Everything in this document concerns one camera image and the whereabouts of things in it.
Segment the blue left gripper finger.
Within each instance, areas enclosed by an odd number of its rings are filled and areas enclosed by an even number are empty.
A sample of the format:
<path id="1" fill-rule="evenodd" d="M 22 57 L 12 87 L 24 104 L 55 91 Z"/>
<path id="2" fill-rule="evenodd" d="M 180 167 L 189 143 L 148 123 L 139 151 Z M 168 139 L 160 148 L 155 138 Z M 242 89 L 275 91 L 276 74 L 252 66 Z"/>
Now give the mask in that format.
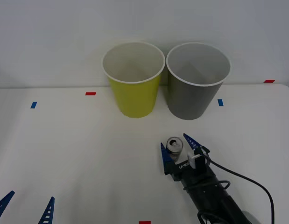
<path id="1" fill-rule="evenodd" d="M 0 200 L 0 217 L 2 216 L 5 208 L 7 207 L 9 202 L 11 201 L 12 197 L 14 196 L 14 194 L 15 194 L 14 191 L 10 191 L 5 197 L 3 197 Z"/>
<path id="2" fill-rule="evenodd" d="M 53 223 L 54 205 L 55 205 L 55 198 L 51 197 L 38 224 L 52 224 Z"/>

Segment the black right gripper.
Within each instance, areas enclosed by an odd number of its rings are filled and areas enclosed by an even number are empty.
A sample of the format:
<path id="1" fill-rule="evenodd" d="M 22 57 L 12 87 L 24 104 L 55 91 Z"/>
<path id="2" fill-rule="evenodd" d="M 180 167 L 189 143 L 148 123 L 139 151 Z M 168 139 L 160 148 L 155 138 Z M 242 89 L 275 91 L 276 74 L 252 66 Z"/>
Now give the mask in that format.
<path id="1" fill-rule="evenodd" d="M 175 164 L 170 153 L 161 143 L 164 174 L 171 175 L 176 182 L 181 182 L 183 184 L 183 189 L 218 186 L 219 181 L 209 166 L 210 162 L 207 161 L 207 159 L 210 158 L 209 149 L 202 146 L 185 133 L 183 134 L 183 137 L 186 139 L 193 152 L 188 152 L 187 160 L 181 164 Z"/>

